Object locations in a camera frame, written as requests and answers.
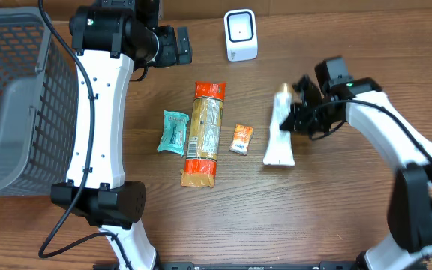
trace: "gray plastic basket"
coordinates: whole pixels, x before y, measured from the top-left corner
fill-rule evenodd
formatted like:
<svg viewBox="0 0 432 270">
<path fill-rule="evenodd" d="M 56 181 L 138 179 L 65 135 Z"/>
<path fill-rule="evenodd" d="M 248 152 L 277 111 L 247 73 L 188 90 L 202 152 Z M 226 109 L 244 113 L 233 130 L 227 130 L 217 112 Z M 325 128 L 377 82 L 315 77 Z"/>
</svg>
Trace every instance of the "gray plastic basket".
<svg viewBox="0 0 432 270">
<path fill-rule="evenodd" d="M 0 196 L 45 195 L 65 180 L 77 98 L 38 9 L 0 9 Z"/>
</svg>

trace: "orange packet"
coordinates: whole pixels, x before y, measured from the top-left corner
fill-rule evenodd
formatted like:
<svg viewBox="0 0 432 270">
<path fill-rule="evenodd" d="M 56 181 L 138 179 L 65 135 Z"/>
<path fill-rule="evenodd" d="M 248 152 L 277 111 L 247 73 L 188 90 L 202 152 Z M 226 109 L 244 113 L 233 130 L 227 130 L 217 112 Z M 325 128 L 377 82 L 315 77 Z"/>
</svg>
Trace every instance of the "orange packet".
<svg viewBox="0 0 432 270">
<path fill-rule="evenodd" d="M 232 138 L 232 145 L 229 147 L 229 150 L 241 155 L 247 155 L 253 132 L 254 128 L 237 124 L 234 137 Z"/>
</svg>

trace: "teal snack wrapper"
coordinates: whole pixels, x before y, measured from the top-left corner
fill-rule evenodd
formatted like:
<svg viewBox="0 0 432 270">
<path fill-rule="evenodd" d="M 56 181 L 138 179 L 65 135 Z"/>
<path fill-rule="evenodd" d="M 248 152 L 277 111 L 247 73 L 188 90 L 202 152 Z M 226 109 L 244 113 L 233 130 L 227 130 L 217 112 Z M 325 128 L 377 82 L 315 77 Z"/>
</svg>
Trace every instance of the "teal snack wrapper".
<svg viewBox="0 0 432 270">
<path fill-rule="evenodd" d="M 157 151 L 169 151 L 181 156 L 185 155 L 186 124 L 189 116 L 182 112 L 164 111 L 163 136 Z"/>
</svg>

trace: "transparent wrapper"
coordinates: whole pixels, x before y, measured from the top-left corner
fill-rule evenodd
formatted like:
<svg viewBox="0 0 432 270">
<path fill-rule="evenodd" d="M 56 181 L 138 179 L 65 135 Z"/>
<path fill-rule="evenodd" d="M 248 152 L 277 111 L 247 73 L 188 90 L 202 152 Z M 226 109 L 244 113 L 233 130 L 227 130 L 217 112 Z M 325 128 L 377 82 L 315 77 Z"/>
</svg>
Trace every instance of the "transparent wrapper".
<svg viewBox="0 0 432 270">
<path fill-rule="evenodd" d="M 196 82 L 181 186 L 215 186 L 225 88 L 225 82 Z"/>
</svg>

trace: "wooden table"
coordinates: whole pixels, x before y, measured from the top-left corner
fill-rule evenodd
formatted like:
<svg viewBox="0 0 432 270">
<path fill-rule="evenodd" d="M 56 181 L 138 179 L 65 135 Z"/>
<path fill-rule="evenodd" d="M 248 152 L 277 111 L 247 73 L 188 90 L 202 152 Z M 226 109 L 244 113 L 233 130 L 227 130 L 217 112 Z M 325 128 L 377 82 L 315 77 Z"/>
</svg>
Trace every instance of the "wooden table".
<svg viewBox="0 0 432 270">
<path fill-rule="evenodd" d="M 130 84 L 123 135 L 126 179 L 146 186 L 142 220 L 161 259 L 354 260 L 381 241 L 393 182 L 381 157 L 345 126 L 319 142 L 294 136 L 294 168 L 264 167 L 272 97 L 280 83 L 304 73 L 315 80 L 315 64 L 342 55 L 356 78 L 373 77 L 432 140 L 432 10 L 258 17 L 258 58 L 239 63 L 227 61 L 222 19 L 165 23 L 189 26 L 193 64 L 152 68 Z M 71 40 L 67 25 L 58 30 Z M 163 110 L 191 114 L 196 80 L 228 83 L 213 189 L 181 187 L 184 158 L 156 152 Z M 236 124 L 255 128 L 247 157 L 228 151 Z M 49 197 L 0 198 L 0 269 L 90 269 L 115 259 L 103 238 L 39 259 L 62 213 Z M 95 231 L 70 217 L 49 249 Z"/>
</svg>

